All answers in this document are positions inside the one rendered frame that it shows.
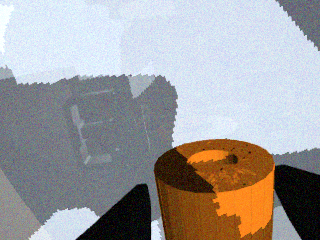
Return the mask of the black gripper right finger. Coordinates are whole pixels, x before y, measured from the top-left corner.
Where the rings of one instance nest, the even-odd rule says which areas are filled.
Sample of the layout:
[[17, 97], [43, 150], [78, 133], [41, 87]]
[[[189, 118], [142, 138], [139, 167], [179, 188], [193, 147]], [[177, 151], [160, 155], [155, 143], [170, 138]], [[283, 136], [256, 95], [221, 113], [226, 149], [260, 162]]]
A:
[[275, 191], [301, 240], [320, 240], [320, 175], [276, 165]]

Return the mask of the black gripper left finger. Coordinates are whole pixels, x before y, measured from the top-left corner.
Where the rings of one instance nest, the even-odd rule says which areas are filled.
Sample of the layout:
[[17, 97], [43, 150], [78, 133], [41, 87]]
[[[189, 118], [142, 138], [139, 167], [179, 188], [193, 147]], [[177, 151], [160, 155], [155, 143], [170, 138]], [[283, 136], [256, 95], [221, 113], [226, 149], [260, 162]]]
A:
[[148, 185], [135, 185], [76, 240], [152, 240], [152, 204]]

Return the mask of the orange knob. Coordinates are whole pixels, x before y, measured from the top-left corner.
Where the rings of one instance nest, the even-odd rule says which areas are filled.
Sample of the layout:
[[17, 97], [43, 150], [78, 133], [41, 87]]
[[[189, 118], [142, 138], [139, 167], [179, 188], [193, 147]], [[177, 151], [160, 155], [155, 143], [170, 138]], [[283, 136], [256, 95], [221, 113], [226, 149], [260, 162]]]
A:
[[165, 240], [272, 240], [275, 161], [247, 141], [209, 139], [157, 157]]

